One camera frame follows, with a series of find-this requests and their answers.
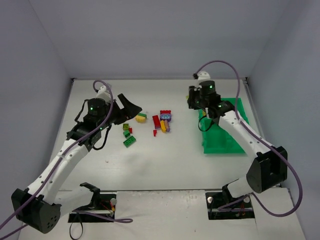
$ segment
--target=green plastic object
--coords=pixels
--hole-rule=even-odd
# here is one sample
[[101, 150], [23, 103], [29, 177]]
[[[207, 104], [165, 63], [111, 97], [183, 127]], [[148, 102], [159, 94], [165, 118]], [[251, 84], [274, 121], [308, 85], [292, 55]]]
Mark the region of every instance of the green plastic object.
[[144, 113], [138, 113], [138, 116], [141, 116], [141, 117], [144, 117], [144, 118], [147, 118], [147, 114], [144, 114]]
[[123, 142], [123, 144], [128, 148], [128, 147], [130, 147], [135, 141], [137, 141], [137, 140], [135, 139], [135, 137], [134, 137], [134, 136], [131, 136], [131, 137], [129, 137], [127, 140], [125, 140], [125, 141]]
[[[235, 98], [221, 98], [223, 101], [229, 101], [233, 105], [236, 102]], [[249, 124], [244, 106], [241, 99], [238, 99], [237, 110], [242, 118]], [[199, 110], [199, 119], [203, 116], [203, 111]], [[205, 130], [209, 127], [211, 120], [204, 118], [200, 122], [201, 129]], [[244, 154], [245, 151], [241, 146], [229, 135], [225, 130], [216, 124], [208, 131], [202, 132], [202, 146], [205, 154]]]
[[122, 129], [123, 129], [123, 131], [128, 130], [129, 129], [129, 124], [128, 123], [124, 123]]
[[130, 132], [129, 132], [129, 130], [125, 130], [124, 132], [123, 132], [123, 136], [124, 137], [129, 137], [130, 136]]

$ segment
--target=black wire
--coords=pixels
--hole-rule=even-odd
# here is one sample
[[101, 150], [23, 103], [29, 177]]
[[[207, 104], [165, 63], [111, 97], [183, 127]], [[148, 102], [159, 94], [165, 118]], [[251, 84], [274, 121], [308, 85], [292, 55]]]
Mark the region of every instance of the black wire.
[[200, 124], [201, 120], [204, 119], [204, 118], [206, 118], [206, 117], [207, 117], [206, 115], [205, 115], [205, 116], [202, 116], [202, 117], [199, 119], [199, 121], [198, 121], [198, 129], [199, 129], [201, 132], [206, 132], [206, 131], [208, 131], [208, 130], [212, 127], [212, 125], [215, 124], [215, 122], [211, 120], [210, 126], [209, 126], [206, 130], [202, 130], [201, 127], [199, 126], [199, 124]]
[[84, 111], [84, 109], [85, 109], [85, 104], [86, 104], [87, 101], [89, 101], [89, 99], [84, 100], [80, 112], [78, 113], [78, 115], [77, 115], [77, 116], [75, 117], [75, 119], [74, 119], [74, 121], [75, 121], [77, 124], [79, 123], [78, 119], [80, 118], [80, 115], [81, 115], [82, 112]]
[[[71, 227], [72, 227], [72, 224], [74, 224], [74, 220], [76, 220], [76, 218], [79, 219], [79, 223], [80, 223], [80, 225], [81, 225], [81, 235], [80, 235], [80, 237], [78, 237], [78, 238], [74, 238], [74, 237], [71, 235]], [[73, 219], [73, 221], [72, 221], [72, 223], [71, 223], [71, 225], [70, 225], [70, 228], [69, 228], [69, 236], [70, 236], [70, 238], [71, 238], [72, 240], [79, 240], [79, 239], [82, 237], [82, 234], [83, 234], [83, 233], [84, 233], [84, 226], [83, 226], [83, 224], [82, 224], [82, 219], [81, 219], [81, 217], [80, 217], [80, 214], [77, 212], [75, 218]]]
[[111, 129], [111, 124], [109, 125], [109, 127], [106, 129], [106, 131], [105, 131], [105, 136], [104, 136], [104, 141], [103, 141], [103, 144], [102, 144], [102, 146], [101, 147], [95, 147], [95, 146], [93, 146], [92, 148], [94, 149], [94, 150], [96, 150], [96, 151], [98, 151], [98, 150], [101, 150], [101, 149], [103, 149], [104, 147], [105, 147], [105, 145], [106, 145], [106, 142], [107, 142], [107, 138], [108, 138], [108, 133], [109, 133], [109, 131], [110, 131], [110, 129]]

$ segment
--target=white wall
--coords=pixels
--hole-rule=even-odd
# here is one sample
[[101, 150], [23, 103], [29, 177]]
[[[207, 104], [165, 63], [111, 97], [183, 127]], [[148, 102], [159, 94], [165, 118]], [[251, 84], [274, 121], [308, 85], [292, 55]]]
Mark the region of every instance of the white wall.
[[289, 0], [30, 2], [71, 77], [191, 78], [249, 76]]
[[[26, 0], [0, 1], [0, 222], [48, 164], [71, 81]], [[15, 218], [0, 237], [21, 226]], [[17, 239], [18, 234], [8, 239]]]
[[[249, 80], [267, 139], [288, 151], [303, 185], [298, 217], [306, 238], [319, 239], [320, 1], [291, 0]], [[285, 184], [293, 199], [292, 174]]]

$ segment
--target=white table surface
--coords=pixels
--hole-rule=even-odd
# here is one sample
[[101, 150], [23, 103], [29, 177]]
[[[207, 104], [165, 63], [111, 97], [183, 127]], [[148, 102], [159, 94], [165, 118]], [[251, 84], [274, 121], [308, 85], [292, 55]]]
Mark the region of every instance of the white table surface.
[[[203, 153], [202, 134], [197, 126], [198, 111], [188, 109], [186, 100], [188, 87], [194, 80], [107, 82], [112, 85], [114, 96], [123, 93], [129, 101], [142, 107], [143, 112], [147, 111], [148, 120], [146, 123], [134, 119], [128, 122], [137, 140], [129, 148], [123, 145], [122, 125], [114, 125], [106, 146], [100, 151], [92, 150], [82, 159], [62, 190], [72, 190], [83, 182], [105, 191], [221, 189], [247, 173], [250, 163], [245, 154]], [[75, 125], [74, 118], [84, 99], [96, 96], [92, 84], [93, 80], [74, 82], [52, 156], [61, 148], [66, 132]], [[215, 80], [215, 84], [223, 98], [235, 97], [236, 80]], [[240, 97], [250, 125], [258, 131], [242, 82]], [[158, 131], [154, 137], [152, 116], [160, 110], [172, 111], [170, 133]], [[96, 146], [101, 146], [102, 142], [103, 137]]]
[[[147, 123], [129, 121], [137, 142], [123, 145], [122, 126], [113, 126], [106, 147], [90, 152], [74, 169], [62, 190], [89, 182], [105, 191], [119, 191], [115, 217], [133, 218], [130, 224], [84, 223], [81, 240], [304, 240], [296, 214], [276, 218], [252, 199], [255, 219], [208, 220], [205, 191], [220, 189], [243, 176], [250, 167], [244, 154], [203, 154], [198, 113], [188, 109], [186, 95], [193, 80], [112, 80], [114, 95], [124, 95], [147, 111]], [[75, 81], [52, 155], [60, 149], [74, 126], [84, 99], [93, 98], [93, 81]], [[216, 80], [224, 98], [233, 98], [235, 80]], [[241, 93], [250, 125], [257, 125], [248, 96]], [[153, 137], [152, 115], [172, 110], [171, 132]], [[259, 194], [268, 209], [283, 213], [292, 208], [286, 188], [271, 188]], [[63, 216], [48, 234], [24, 228], [19, 240], [69, 240], [68, 216]], [[73, 236], [80, 225], [72, 227]]]
[[[275, 213], [292, 208], [286, 188], [271, 188], [259, 194], [261, 201]], [[133, 222], [84, 223], [80, 240], [304, 240], [296, 214], [277, 218], [268, 215], [252, 199], [255, 219], [208, 220], [204, 190], [123, 191], [117, 194], [115, 218]], [[70, 240], [68, 216], [55, 228], [42, 234], [24, 228], [19, 240]], [[72, 225], [73, 237], [81, 232]]]

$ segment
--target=robotic arm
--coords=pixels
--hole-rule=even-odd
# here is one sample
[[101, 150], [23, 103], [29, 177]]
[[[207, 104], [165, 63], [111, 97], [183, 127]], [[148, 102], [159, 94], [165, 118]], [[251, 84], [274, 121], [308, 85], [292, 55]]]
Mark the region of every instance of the robotic arm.
[[[107, 121], [105, 121], [111, 109], [111, 97], [105, 85], [96, 90], [96, 92], [95, 98], [84, 101], [82, 110], [75, 118], [77, 124], [67, 133], [66, 140], [56, 157], [25, 190], [16, 189], [11, 196], [13, 208], [17, 211], [27, 200], [36, 194], [35, 198], [16, 217], [44, 234], [50, 232], [63, 215], [81, 206], [94, 208], [98, 205], [100, 202], [100, 189], [86, 182], [80, 184], [77, 189], [63, 194], [61, 197], [57, 197], [57, 193], [78, 162], [94, 148], [96, 142], [101, 138], [101, 132], [105, 128], [108, 128], [106, 130], [108, 131], [112, 124], [122, 124], [134, 118], [142, 111], [141, 107], [128, 101], [121, 93], [118, 95], [118, 98], [124, 108], [120, 109], [116, 100], [113, 100], [112, 112]], [[78, 121], [85, 103], [87, 103], [87, 114], [83, 117], [83, 121]], [[84, 137], [94, 131], [104, 121], [105, 123], [97, 131], [88, 137]], [[80, 141], [64, 155], [63, 153], [78, 140]], [[54, 171], [53, 174], [39, 191], [40, 187], [44, 184], [44, 180], [52, 171]]]
[[[250, 159], [251, 167], [247, 174], [222, 187], [227, 203], [252, 192], [262, 193], [287, 179], [287, 165], [257, 140], [262, 140], [262, 137], [241, 118], [239, 112], [236, 114], [234, 105], [221, 100], [213, 80], [199, 79], [196, 86], [189, 86], [187, 103], [189, 109], [205, 111], [212, 124], [217, 124], [229, 133]], [[249, 134], [248, 129], [257, 138]], [[285, 159], [288, 158], [287, 151], [282, 146], [275, 148], [264, 139], [263, 141], [276, 149]]]

